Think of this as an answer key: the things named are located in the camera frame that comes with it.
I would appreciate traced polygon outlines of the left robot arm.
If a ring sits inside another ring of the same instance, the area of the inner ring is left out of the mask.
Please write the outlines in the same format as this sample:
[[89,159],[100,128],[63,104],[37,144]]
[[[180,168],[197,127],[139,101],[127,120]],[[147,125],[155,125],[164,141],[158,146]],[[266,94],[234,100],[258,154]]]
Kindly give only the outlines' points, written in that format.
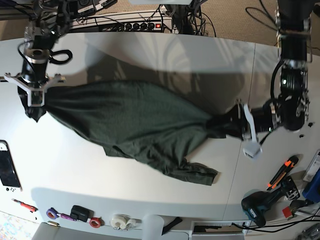
[[308,65],[312,63],[311,13],[315,0],[279,0],[274,15],[271,15],[263,2],[258,9],[276,31],[278,63],[270,81],[270,97],[259,108],[240,108],[242,139],[257,141],[257,134],[270,135],[279,128],[299,131],[308,121]]

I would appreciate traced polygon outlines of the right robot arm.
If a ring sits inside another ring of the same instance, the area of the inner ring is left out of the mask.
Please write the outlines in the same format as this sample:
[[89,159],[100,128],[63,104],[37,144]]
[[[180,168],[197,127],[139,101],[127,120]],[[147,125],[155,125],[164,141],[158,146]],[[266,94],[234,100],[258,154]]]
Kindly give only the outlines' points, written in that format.
[[40,107],[45,103],[48,90],[66,79],[56,73],[48,76],[48,64],[65,65],[73,58],[68,49],[53,51],[57,41],[65,36],[71,27],[74,14],[69,0],[33,0],[31,4],[15,0],[2,0],[1,7],[14,9],[28,18],[24,40],[17,46],[22,57],[21,71],[13,76],[5,73],[4,79],[17,86],[19,97],[28,106]]

